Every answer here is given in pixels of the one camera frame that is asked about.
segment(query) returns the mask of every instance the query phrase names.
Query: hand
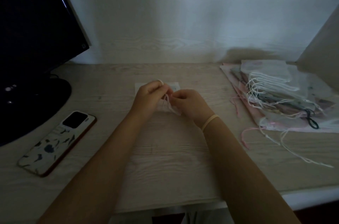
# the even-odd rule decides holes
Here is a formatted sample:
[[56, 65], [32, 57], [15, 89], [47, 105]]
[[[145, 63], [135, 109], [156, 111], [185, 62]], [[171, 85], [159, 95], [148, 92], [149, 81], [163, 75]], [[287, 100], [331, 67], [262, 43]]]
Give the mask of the hand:
[[172, 93], [170, 86], [162, 85], [160, 81], [145, 84], [139, 88], [129, 114], [137, 115], [142, 122], [146, 122], [153, 115], [159, 100], [165, 94], [171, 95]]
[[201, 95], [195, 90], [179, 90], [169, 97], [172, 106], [176, 106], [199, 127], [214, 115]]

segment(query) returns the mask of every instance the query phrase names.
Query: beige hair tie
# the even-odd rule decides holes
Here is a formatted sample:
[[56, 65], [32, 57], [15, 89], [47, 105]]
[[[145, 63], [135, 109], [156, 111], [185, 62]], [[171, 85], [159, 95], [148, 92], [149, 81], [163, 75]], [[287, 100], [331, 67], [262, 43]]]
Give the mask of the beige hair tie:
[[219, 117], [217, 114], [214, 114], [213, 116], [211, 116], [206, 122], [205, 124], [202, 126], [201, 131], [204, 132], [205, 127], [216, 117]]

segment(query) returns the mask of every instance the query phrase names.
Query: monitor screen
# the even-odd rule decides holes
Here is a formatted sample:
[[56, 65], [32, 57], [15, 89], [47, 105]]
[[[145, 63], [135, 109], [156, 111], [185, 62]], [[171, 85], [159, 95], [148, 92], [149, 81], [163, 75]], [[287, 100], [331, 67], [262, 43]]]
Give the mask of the monitor screen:
[[0, 89], [43, 75], [88, 49], [67, 0], [0, 3]]

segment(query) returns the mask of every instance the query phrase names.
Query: pink string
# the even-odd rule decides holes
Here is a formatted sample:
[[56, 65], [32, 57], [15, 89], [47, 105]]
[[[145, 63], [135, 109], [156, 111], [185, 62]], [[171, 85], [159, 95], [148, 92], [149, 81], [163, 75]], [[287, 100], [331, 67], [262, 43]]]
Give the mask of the pink string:
[[235, 100], [234, 99], [241, 99], [239, 96], [234, 96], [230, 99], [230, 102], [235, 106], [235, 111], [237, 112], [237, 117], [240, 118], [240, 113], [238, 111], [238, 106], [237, 104], [235, 103]]
[[249, 127], [249, 128], [246, 128], [245, 130], [243, 130], [241, 132], [241, 143], [244, 145], [244, 147], [246, 147], [247, 149], [249, 149], [248, 145], [246, 144], [245, 140], [244, 140], [244, 133], [247, 132], [247, 131], [250, 131], [250, 130], [255, 130], [255, 129], [259, 129], [258, 127]]

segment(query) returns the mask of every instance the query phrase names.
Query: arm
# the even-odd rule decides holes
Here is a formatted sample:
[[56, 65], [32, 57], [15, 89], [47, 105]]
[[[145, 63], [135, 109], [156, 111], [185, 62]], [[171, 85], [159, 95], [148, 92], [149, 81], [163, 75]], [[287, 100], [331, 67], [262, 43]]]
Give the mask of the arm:
[[107, 223], [140, 129], [152, 116], [160, 98], [172, 92], [160, 81], [142, 86], [125, 119], [62, 190], [38, 223]]
[[[214, 112], [194, 90], [172, 94], [171, 104], [202, 127]], [[221, 194], [235, 223], [300, 223], [279, 192], [220, 118], [204, 129]]]

